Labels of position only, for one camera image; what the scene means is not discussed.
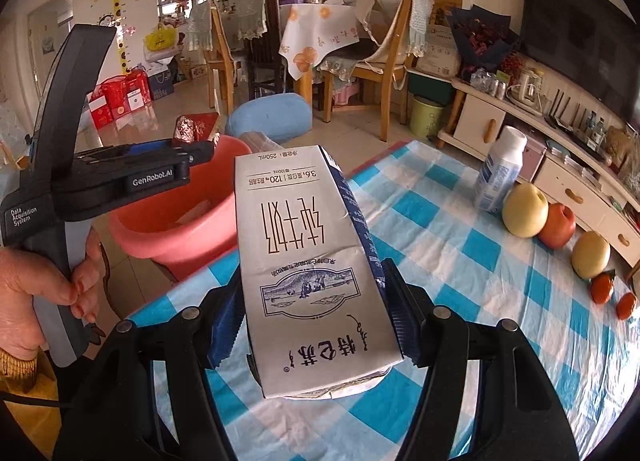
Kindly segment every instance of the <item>cable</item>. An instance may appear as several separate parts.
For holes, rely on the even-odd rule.
[[[55,407],[57,409],[71,409],[72,404],[53,399],[42,399],[39,397],[18,396],[17,394],[0,391],[0,399],[19,403],[20,405],[35,405],[36,407]]]

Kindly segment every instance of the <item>cabinet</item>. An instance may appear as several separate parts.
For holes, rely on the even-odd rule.
[[[571,208],[591,230],[597,231],[605,213],[612,209],[585,183],[548,157],[533,184],[556,202]]]
[[[629,264],[640,259],[640,235],[614,210],[607,210],[596,231],[602,235]]]
[[[487,155],[503,119],[503,110],[468,94],[453,137]]]

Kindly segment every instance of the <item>plastic bottle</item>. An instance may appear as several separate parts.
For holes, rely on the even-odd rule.
[[[505,126],[489,153],[476,180],[474,205],[480,210],[497,212],[522,168],[522,152],[527,136],[512,126]]]
[[[600,121],[598,122],[598,124],[596,125],[596,128],[593,131],[591,139],[593,139],[596,145],[599,145],[602,143],[602,140],[604,139],[604,118],[600,118]]]
[[[596,113],[592,110],[589,118],[587,118],[587,128],[584,130],[586,137],[591,137],[591,134],[593,134],[593,130],[596,128],[596,119]]]

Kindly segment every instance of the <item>white bottle cap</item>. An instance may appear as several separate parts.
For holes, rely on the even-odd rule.
[[[516,152],[523,152],[527,146],[527,136],[517,128],[510,125],[505,126],[498,138],[502,148],[512,148]]]

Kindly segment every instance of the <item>green box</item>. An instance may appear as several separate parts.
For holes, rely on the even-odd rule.
[[[431,100],[440,105],[449,105],[453,102],[456,89],[446,81],[430,76],[418,75],[417,73],[408,73],[409,83],[408,91],[415,96]]]

